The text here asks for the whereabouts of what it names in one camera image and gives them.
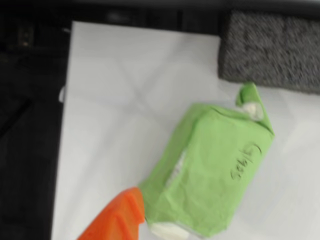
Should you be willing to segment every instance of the dark floor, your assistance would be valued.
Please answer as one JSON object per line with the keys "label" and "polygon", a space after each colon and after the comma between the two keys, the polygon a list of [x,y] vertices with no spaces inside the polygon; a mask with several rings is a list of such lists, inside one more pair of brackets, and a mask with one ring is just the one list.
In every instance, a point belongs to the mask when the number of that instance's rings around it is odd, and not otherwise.
{"label": "dark floor", "polygon": [[217,34],[215,12],[88,6],[0,11],[0,240],[48,240],[71,20]]}

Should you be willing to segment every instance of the green wrapped box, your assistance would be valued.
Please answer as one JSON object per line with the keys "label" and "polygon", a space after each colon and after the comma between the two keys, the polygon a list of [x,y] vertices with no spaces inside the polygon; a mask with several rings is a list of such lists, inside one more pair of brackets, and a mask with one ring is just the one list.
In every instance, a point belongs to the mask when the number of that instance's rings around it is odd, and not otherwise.
{"label": "green wrapped box", "polygon": [[241,88],[236,105],[242,110],[199,103],[184,115],[139,186],[149,225],[210,237],[230,224],[275,137],[253,83]]}

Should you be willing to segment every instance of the green plastic bag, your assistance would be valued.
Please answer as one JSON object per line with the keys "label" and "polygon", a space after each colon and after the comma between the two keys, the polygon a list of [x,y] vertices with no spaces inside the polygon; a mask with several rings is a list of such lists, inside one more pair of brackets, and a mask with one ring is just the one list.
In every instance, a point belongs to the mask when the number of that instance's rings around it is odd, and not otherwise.
{"label": "green plastic bag", "polygon": [[256,103],[262,119],[212,104],[194,104],[140,184],[149,225],[174,223],[202,237],[227,228],[274,132],[253,83],[236,105]]}

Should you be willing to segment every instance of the orange object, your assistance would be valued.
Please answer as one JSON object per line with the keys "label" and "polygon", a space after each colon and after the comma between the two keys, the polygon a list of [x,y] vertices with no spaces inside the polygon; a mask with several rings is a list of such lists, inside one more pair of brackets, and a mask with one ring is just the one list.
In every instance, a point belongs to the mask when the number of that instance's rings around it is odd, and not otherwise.
{"label": "orange object", "polygon": [[133,187],[116,196],[78,240],[138,240],[139,224],[144,221],[143,196]]}

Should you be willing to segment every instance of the white surface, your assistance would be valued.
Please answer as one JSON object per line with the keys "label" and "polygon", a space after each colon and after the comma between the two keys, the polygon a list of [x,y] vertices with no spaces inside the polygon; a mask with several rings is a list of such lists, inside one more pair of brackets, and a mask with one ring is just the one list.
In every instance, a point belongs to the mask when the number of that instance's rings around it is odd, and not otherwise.
{"label": "white surface", "polygon": [[[74,240],[137,185],[194,102],[233,104],[218,79],[219,38],[75,23],[53,240]],[[230,227],[215,240],[320,239],[320,97],[259,87],[276,138]],[[146,224],[140,240],[154,240]]]}

